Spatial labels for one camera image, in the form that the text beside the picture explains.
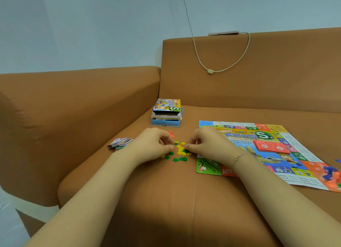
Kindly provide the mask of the colourful paper game board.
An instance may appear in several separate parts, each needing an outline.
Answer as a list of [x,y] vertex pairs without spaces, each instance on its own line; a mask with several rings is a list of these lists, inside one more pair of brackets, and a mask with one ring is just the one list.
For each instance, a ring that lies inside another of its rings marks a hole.
[[[341,170],[337,169],[333,173],[331,181],[323,179],[323,166],[329,165],[304,147],[281,125],[199,121],[199,127],[214,127],[288,184],[341,193]],[[283,143],[290,154],[259,151],[254,140]]]

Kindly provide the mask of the person's right hand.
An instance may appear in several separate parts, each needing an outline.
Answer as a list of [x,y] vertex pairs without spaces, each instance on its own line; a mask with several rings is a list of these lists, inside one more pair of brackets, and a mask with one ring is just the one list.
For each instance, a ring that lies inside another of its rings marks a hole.
[[222,133],[212,127],[196,129],[187,145],[209,145],[211,156],[207,159],[222,163],[229,168],[232,168],[236,158],[244,153]]

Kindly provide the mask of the blue game pawn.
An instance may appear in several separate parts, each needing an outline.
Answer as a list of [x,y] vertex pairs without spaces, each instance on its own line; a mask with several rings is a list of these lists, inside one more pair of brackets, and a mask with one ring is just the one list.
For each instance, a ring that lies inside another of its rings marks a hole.
[[331,181],[333,179],[333,173],[337,172],[338,170],[332,166],[323,166],[324,174],[322,175],[322,178]]

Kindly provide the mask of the brown fabric sofa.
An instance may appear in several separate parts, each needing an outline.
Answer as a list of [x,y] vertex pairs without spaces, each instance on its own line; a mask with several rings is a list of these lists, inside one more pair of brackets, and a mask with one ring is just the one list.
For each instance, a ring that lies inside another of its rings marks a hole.
[[[290,133],[293,171],[332,191],[294,186],[341,222],[341,27],[251,34],[235,67],[209,74],[192,38],[163,42],[162,67],[142,66],[0,75],[0,186],[29,236],[65,205],[109,158],[117,137],[152,128],[158,98],[180,99],[185,142],[199,121]],[[101,247],[282,247],[236,177],[199,174],[196,156],[174,154],[138,167]]]

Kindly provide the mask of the colourful board game box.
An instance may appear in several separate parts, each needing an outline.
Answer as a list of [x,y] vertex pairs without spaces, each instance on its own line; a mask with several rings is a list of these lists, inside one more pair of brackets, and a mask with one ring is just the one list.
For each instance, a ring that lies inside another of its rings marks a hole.
[[152,108],[152,119],[181,120],[181,100],[159,98]]

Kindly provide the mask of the blue foam tray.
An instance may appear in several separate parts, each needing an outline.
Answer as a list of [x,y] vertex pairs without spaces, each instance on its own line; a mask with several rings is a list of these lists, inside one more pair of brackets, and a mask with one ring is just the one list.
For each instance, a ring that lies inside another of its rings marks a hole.
[[[171,115],[161,115],[158,112],[170,112]],[[181,111],[163,111],[163,110],[152,110],[151,115],[151,125],[152,126],[165,126],[172,128],[179,128],[181,126],[183,108],[181,107]],[[164,119],[163,117],[179,117],[179,119]]]

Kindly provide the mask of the person's right forearm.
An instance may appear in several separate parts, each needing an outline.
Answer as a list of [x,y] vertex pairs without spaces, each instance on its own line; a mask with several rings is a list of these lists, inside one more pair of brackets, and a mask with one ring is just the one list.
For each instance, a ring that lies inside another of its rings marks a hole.
[[341,224],[252,155],[233,171],[285,247],[341,247]]

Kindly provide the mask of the stack of play money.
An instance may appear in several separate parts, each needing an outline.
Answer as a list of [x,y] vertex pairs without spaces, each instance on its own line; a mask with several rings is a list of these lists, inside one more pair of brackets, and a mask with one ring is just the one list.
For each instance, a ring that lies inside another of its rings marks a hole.
[[133,141],[133,137],[116,138],[112,143],[110,143],[107,148],[109,150],[118,151],[123,149],[127,144]]

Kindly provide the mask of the white phone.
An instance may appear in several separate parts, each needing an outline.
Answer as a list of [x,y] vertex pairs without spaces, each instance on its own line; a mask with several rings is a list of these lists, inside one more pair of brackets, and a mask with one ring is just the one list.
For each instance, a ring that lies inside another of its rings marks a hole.
[[234,35],[234,34],[239,34],[239,33],[240,32],[238,30],[224,31],[224,32],[218,32],[218,33],[208,33],[208,36]]

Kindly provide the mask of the person's left hand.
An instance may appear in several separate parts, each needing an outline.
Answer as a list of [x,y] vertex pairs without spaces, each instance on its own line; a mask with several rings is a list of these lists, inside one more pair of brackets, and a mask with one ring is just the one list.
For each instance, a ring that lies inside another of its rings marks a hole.
[[142,163],[155,160],[161,156],[151,156],[151,148],[154,145],[174,145],[175,141],[170,134],[160,128],[147,128],[125,147],[127,156],[139,166]]

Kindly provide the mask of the person's left forearm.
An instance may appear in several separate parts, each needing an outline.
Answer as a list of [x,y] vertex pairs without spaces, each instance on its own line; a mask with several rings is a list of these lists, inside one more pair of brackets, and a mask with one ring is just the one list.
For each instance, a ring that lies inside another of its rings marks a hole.
[[99,247],[138,164],[138,157],[128,149],[113,153],[25,247]]

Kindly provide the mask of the stack of red cards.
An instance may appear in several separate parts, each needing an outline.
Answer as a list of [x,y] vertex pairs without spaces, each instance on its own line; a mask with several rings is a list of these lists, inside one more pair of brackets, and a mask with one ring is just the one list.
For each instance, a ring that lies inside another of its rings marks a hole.
[[254,140],[253,143],[257,150],[262,152],[290,154],[286,146],[280,142]]

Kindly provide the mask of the pile of green yellow houses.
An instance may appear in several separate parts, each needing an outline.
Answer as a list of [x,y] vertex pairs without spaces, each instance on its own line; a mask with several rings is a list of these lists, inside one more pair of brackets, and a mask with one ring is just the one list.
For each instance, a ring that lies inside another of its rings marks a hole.
[[163,154],[160,158],[165,160],[171,160],[174,163],[177,162],[186,162],[189,159],[189,156],[192,155],[192,153],[184,148],[185,142],[178,142],[175,141],[174,148],[172,151]]

